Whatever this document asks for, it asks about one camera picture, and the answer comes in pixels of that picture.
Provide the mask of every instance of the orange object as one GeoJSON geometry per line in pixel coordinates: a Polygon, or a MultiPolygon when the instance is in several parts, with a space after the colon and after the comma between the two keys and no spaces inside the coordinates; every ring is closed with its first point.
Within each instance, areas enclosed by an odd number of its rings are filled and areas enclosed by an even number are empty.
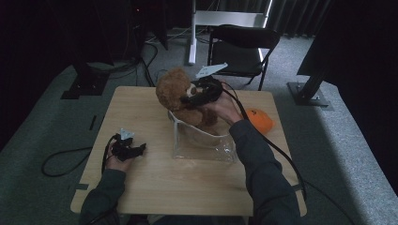
{"type": "Polygon", "coordinates": [[[268,133],[275,125],[275,122],[262,110],[248,108],[245,110],[250,122],[262,134],[268,133]]]}

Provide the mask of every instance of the hand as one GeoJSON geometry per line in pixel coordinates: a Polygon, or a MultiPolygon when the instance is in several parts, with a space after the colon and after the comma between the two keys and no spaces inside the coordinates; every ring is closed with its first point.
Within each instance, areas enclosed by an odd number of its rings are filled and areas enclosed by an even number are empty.
{"type": "MultiPolygon", "coordinates": [[[[222,88],[226,90],[227,85],[222,83],[222,88]]],[[[225,120],[229,125],[235,124],[235,122],[242,120],[237,108],[235,107],[234,101],[232,98],[222,92],[219,99],[214,102],[210,102],[202,107],[212,110],[215,112],[221,119],[225,120]]]]}
{"type": "Polygon", "coordinates": [[[128,158],[124,161],[120,161],[112,154],[112,146],[113,144],[110,144],[108,148],[108,158],[106,159],[105,166],[106,169],[118,170],[126,173],[129,170],[131,163],[134,161],[134,158],[128,158]]]}

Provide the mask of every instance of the black chair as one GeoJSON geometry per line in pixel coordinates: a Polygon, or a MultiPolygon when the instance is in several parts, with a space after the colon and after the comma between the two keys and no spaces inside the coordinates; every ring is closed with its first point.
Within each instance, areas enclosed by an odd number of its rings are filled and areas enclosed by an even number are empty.
{"type": "Polygon", "coordinates": [[[246,85],[261,74],[258,87],[261,91],[269,56],[278,45],[280,38],[280,34],[267,28],[230,24],[215,26],[210,34],[207,65],[227,63],[228,67],[215,74],[250,77],[246,85]],[[268,49],[265,57],[262,57],[261,49],[268,49]]]}

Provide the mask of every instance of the grey carpet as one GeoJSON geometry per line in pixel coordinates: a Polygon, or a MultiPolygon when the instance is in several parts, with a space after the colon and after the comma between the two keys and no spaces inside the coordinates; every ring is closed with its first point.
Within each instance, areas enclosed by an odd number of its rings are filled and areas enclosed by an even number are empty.
{"type": "MultiPolygon", "coordinates": [[[[338,89],[325,82],[320,88],[334,111],[297,106],[290,96],[286,83],[308,79],[296,74],[311,43],[311,39],[304,37],[283,37],[270,57],[263,87],[275,97],[293,160],[304,179],[328,193],[356,224],[397,224],[397,197],[378,168],[338,89]]],[[[169,51],[159,43],[154,45],[159,51],[149,67],[154,82],[165,70],[173,67],[184,67],[193,79],[194,74],[207,63],[207,45],[200,41],[194,66],[187,65],[187,39],[171,39],[169,51]]],[[[148,62],[154,53],[152,46],[145,46],[145,61],[148,62]]],[[[93,66],[109,68],[99,63],[93,66]]],[[[67,175],[51,178],[40,172],[43,160],[61,150],[93,145],[116,87],[148,86],[144,68],[138,66],[130,71],[113,73],[102,96],[61,100],[75,76],[73,68],[68,67],[54,79],[0,154],[2,225],[76,224],[78,215],[72,213],[69,206],[84,164],[67,175]],[[94,116],[97,119],[92,126],[94,116]]],[[[246,78],[222,78],[236,89],[256,90],[259,82],[256,78],[251,85],[244,85],[248,81],[246,78]]],[[[47,170],[61,173],[86,153],[88,150],[57,157],[48,164],[47,170]]],[[[329,200],[312,187],[307,189],[305,224],[349,224],[329,200]]]]}

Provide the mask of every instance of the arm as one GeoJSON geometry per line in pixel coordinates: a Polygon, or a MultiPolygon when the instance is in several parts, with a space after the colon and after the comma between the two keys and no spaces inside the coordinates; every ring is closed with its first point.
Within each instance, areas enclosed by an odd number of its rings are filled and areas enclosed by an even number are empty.
{"type": "MultiPolygon", "coordinates": [[[[84,200],[79,224],[89,224],[94,218],[98,218],[101,214],[112,210],[124,192],[125,178],[126,174],[124,172],[106,169],[97,187],[91,190],[84,200]]],[[[105,218],[108,218],[109,222],[106,222],[106,219],[103,218],[94,224],[119,224],[118,214],[115,210],[105,218]]]]}
{"type": "Polygon", "coordinates": [[[125,190],[124,181],[126,172],[129,170],[133,158],[120,161],[112,156],[112,146],[108,149],[106,160],[106,170],[99,181],[97,187],[88,193],[84,200],[79,224],[91,224],[90,222],[98,218],[94,224],[119,224],[119,217],[115,210],[117,200],[125,190]]]}
{"type": "Polygon", "coordinates": [[[299,204],[294,189],[282,174],[278,162],[250,121],[243,120],[225,93],[203,106],[231,125],[237,156],[246,172],[246,187],[253,199],[254,224],[300,224],[299,204]]]}

